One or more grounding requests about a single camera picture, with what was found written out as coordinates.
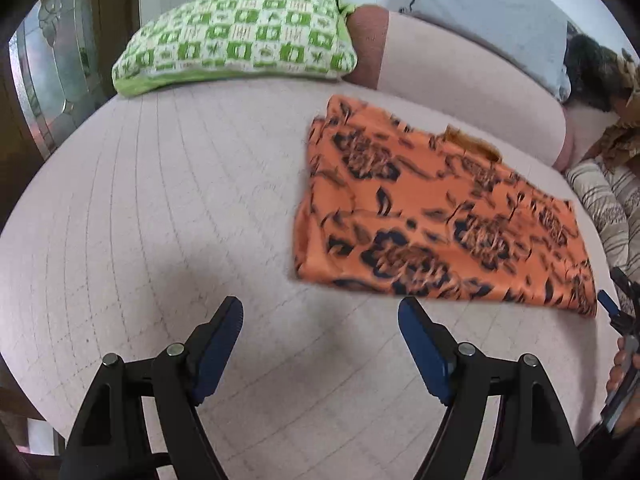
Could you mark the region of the person's right hand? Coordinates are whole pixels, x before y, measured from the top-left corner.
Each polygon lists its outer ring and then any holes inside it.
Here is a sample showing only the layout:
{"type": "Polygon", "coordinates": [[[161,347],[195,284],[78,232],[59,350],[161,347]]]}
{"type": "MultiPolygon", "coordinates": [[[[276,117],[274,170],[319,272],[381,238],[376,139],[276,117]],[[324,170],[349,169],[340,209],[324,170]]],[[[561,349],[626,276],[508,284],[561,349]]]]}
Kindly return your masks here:
{"type": "Polygon", "coordinates": [[[606,391],[610,395],[610,415],[605,427],[621,436],[639,425],[639,343],[636,336],[617,341],[618,351],[608,376],[606,391]]]}

